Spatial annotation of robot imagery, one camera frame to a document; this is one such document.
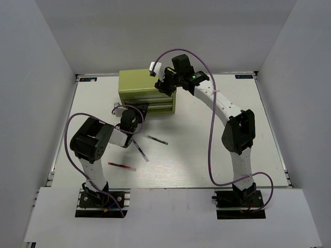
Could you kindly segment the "green gel pen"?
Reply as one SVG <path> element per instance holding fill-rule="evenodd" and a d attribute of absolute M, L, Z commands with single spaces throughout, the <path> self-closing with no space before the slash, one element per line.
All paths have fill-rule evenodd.
<path fill-rule="evenodd" d="M 162 144 L 164 144 L 164 145 L 168 145 L 168 144 L 169 144 L 169 143 L 166 142 L 166 141 L 163 141 L 163 140 L 161 140 L 161 139 L 158 139 L 158 138 L 153 137 L 153 136 L 150 136 L 150 135 L 147 135 L 146 137 L 149 138 L 149 139 L 151 139 L 151 140 L 154 140 L 154 141 L 156 141 L 156 142 L 162 143 Z"/>

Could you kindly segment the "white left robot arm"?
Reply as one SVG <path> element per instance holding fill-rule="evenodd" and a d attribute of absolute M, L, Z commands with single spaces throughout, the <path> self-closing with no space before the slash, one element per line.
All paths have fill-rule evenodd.
<path fill-rule="evenodd" d="M 92 192 L 92 201 L 104 206 L 109 201 L 109 185 L 103 174 L 101 158 L 109 144 L 127 148 L 144 124 L 149 104 L 114 104 L 112 114 L 120 118 L 117 125 L 89 116 L 71 138 L 70 149 L 79 159 L 83 168 L 86 192 Z"/>

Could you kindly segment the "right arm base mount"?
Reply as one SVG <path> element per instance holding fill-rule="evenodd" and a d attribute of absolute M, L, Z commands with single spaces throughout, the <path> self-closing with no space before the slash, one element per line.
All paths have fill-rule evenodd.
<path fill-rule="evenodd" d="M 264 205 L 260 190 L 257 190 L 247 200 L 241 202 L 233 191 L 215 191 L 212 201 L 216 204 L 218 220 L 248 220 L 265 219 L 265 210 L 257 209 Z"/>

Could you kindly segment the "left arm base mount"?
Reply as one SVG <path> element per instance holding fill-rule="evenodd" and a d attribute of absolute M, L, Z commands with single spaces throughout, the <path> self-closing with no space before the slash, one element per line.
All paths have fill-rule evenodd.
<path fill-rule="evenodd" d="M 130 190 L 116 189 L 108 192 L 118 202 L 123 214 L 112 198 L 100 192 L 90 191 L 82 184 L 78 196 L 75 217 L 76 218 L 102 218 L 118 219 L 126 216 L 130 204 Z"/>

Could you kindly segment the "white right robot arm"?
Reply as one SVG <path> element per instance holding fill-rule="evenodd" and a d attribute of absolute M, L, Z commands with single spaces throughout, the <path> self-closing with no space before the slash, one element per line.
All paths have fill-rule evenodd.
<path fill-rule="evenodd" d="M 190 92 L 212 110 L 224 125 L 222 143 L 230 153 L 233 167 L 234 201 L 245 206 L 252 200 L 256 184 L 251 171 L 251 147 L 255 139 L 255 116 L 252 110 L 242 110 L 216 89 L 212 75 L 195 71 L 187 55 L 172 58 L 173 68 L 159 62 L 149 66 L 151 76 L 157 76 L 155 87 L 168 96 L 177 88 Z"/>

